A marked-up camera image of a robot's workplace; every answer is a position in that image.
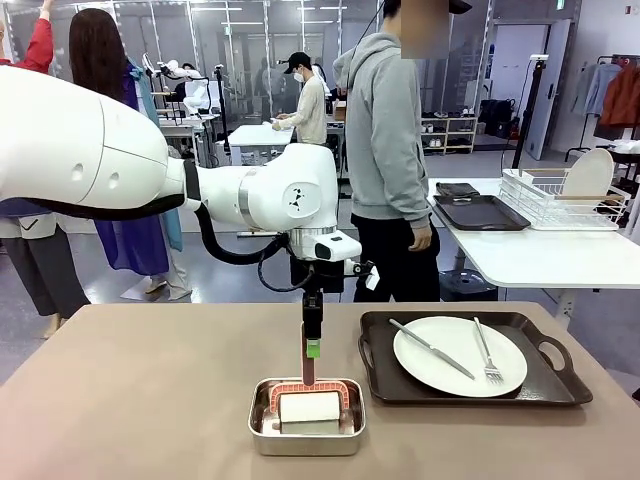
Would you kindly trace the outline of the person's right hand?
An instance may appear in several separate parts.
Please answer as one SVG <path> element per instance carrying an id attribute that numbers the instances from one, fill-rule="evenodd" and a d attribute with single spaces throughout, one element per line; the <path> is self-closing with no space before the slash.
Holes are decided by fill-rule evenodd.
<path id="1" fill-rule="evenodd" d="M 411 228 L 414 241 L 409 247 L 409 250 L 412 252 L 419 252 L 426 250 L 430 244 L 432 239 L 432 230 L 429 224 L 422 227 L 412 227 Z"/>

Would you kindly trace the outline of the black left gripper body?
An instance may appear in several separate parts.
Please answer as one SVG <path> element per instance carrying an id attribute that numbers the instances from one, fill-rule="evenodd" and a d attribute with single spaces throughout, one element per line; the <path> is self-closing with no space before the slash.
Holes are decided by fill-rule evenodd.
<path id="1" fill-rule="evenodd" d="M 291 257 L 290 279 L 293 287 L 305 291 L 339 294 L 344 291 L 344 262 L 307 261 Z"/>

